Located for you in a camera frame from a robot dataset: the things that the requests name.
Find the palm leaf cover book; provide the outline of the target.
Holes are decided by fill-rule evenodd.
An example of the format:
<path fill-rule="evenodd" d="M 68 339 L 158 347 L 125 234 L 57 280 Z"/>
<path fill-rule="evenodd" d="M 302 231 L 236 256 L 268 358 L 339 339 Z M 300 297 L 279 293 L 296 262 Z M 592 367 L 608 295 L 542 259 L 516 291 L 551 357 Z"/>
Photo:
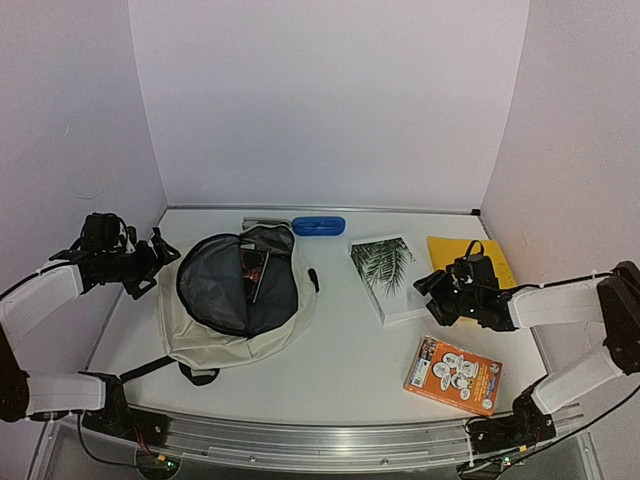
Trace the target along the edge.
<path fill-rule="evenodd" d="M 414 282 L 432 272 L 425 254 L 401 235 L 354 240 L 349 257 L 384 327 L 423 317 Z"/>

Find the cream white backpack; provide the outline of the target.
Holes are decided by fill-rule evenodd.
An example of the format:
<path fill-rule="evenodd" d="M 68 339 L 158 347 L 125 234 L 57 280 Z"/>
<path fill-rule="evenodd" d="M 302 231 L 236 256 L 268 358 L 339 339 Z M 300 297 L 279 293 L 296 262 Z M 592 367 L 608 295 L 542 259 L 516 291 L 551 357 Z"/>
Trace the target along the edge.
<path fill-rule="evenodd" d="M 255 303 L 247 300 L 240 248 L 270 253 Z M 292 344 L 313 322 L 320 284 L 291 228 L 255 226 L 186 243 L 178 264 L 158 277 L 164 357 L 121 375 L 122 382 L 177 364 L 195 386 L 221 370 L 262 361 Z"/>

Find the orange comic book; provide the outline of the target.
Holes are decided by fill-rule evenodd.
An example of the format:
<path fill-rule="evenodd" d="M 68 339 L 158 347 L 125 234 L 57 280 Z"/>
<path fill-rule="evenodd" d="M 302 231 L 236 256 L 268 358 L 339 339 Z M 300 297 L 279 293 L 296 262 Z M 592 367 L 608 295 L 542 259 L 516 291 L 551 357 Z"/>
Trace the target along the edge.
<path fill-rule="evenodd" d="M 476 416 L 494 414 L 503 364 L 424 336 L 404 390 Z"/>

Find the Three Days To See book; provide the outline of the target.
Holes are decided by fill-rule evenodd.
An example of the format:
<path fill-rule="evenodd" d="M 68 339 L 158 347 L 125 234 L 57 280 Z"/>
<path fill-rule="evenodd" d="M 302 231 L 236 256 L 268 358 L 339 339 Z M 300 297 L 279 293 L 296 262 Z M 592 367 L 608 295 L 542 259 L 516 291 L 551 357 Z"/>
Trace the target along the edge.
<path fill-rule="evenodd" d="M 249 246 L 242 246 L 239 252 L 246 297 L 249 302 L 254 303 L 258 296 L 269 254 Z"/>

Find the white Decorate Furniture book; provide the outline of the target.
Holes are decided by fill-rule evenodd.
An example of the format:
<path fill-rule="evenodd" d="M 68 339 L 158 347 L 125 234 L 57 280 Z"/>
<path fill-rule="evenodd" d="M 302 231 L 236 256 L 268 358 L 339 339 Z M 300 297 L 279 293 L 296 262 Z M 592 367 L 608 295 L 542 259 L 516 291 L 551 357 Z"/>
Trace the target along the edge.
<path fill-rule="evenodd" d="M 249 250 L 245 254 L 245 287 L 247 298 L 255 303 L 270 260 L 268 251 Z"/>

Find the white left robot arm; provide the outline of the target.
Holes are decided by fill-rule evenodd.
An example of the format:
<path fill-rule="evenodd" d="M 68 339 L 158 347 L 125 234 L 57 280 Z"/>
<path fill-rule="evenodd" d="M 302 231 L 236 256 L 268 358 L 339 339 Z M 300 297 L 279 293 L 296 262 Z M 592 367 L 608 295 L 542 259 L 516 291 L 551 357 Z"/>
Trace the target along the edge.
<path fill-rule="evenodd" d="M 19 365 L 15 351 L 26 336 L 63 305 L 96 286 L 121 284 L 137 300 L 156 284 L 160 270 L 180 258 L 160 230 L 150 240 L 136 229 L 85 226 L 79 238 L 42 268 L 1 294 L 1 420 L 94 411 L 114 435 L 127 434 L 134 413 L 127 406 L 122 381 L 91 372 L 36 373 Z"/>

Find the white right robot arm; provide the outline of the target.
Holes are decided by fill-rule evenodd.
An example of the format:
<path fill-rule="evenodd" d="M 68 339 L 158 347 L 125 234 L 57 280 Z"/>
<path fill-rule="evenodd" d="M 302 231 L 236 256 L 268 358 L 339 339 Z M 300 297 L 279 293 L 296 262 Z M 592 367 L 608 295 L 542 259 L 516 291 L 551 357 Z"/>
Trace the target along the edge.
<path fill-rule="evenodd" d="M 622 375 L 639 371 L 639 268 L 622 261 L 612 270 L 547 284 L 499 286 L 486 255 L 460 257 L 413 284 L 441 326 L 460 318 L 496 332 L 543 325 L 600 324 L 602 343 L 581 359 L 551 373 L 527 394 L 550 415 Z"/>

